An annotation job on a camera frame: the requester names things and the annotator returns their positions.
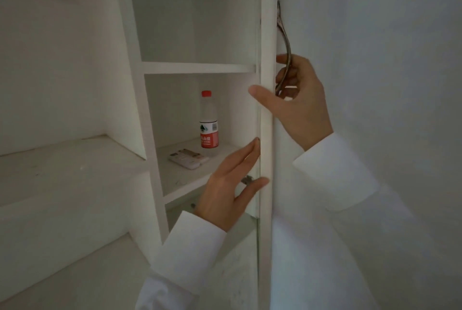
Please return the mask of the person's right hand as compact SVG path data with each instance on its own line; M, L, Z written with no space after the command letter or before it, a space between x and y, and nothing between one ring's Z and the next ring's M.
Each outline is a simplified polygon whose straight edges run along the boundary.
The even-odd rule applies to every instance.
M284 73L285 67L277 73L276 83ZM292 55L292 66L282 87L279 97L286 102L286 110L275 118L295 143L308 151L333 133L324 87L310 61L298 55Z

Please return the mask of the person's left hand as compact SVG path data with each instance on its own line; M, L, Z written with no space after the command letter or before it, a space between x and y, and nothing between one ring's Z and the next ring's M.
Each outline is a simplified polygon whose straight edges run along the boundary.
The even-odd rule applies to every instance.
M228 232L246 210L234 208L237 185L255 166L260 155L259 138L253 139L245 147L229 154L211 174L194 213Z

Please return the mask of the curved metal door handle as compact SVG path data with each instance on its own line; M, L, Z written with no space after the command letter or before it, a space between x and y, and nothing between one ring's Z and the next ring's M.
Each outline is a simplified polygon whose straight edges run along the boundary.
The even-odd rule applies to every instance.
M292 50L291 50L291 45L290 41L288 39L284 24L282 22L282 17L281 17L281 6L280 6L280 0L277 0L277 16L276 16L276 27L281 33L281 36L283 38L285 47L286 47L286 67L285 67L285 73L282 77L282 79L277 83L275 87L275 95L279 96L281 91L282 91L282 86L283 83L285 82L285 79L287 78L287 75L290 71L290 68L292 66Z

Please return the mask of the white cabinet door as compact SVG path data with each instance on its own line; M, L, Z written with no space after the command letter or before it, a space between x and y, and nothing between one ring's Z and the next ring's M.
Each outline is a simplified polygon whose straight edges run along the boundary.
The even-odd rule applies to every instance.
M277 0L261 3L262 67L276 70ZM432 307L462 310L462 0L280 0L292 54L321 81L333 133L430 239ZM382 308L293 162L274 117L271 310Z

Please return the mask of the person's left forearm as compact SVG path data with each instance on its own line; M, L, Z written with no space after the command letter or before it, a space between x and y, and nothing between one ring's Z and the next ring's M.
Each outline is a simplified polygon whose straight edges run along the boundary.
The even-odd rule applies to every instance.
M151 265L135 310L195 310L226 235L183 211Z

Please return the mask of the person's right forearm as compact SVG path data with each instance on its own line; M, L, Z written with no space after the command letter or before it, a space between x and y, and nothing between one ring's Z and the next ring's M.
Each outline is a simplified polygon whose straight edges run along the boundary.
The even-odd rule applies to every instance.
M336 134L293 165L316 187L333 228L380 306L432 307L430 239L398 194L380 183Z

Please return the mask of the clear red-capped water bottle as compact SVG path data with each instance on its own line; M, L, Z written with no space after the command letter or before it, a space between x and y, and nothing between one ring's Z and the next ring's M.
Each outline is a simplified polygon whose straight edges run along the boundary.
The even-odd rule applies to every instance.
M210 158L217 156L219 152L218 111L210 90L201 91L199 130L203 154Z

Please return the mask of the white remote control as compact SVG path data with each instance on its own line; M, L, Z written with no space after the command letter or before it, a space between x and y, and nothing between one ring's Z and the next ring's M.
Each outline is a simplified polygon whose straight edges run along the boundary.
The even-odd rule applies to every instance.
M189 149L180 149L170 154L168 159L183 168L195 170L207 163L210 160L210 157Z

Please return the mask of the white shelf cabinet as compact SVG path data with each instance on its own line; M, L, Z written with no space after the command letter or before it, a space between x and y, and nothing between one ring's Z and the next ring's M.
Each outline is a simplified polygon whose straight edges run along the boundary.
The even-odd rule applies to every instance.
M0 310L132 310L182 211L260 135L261 0L0 0ZM195 170L201 91L218 155Z

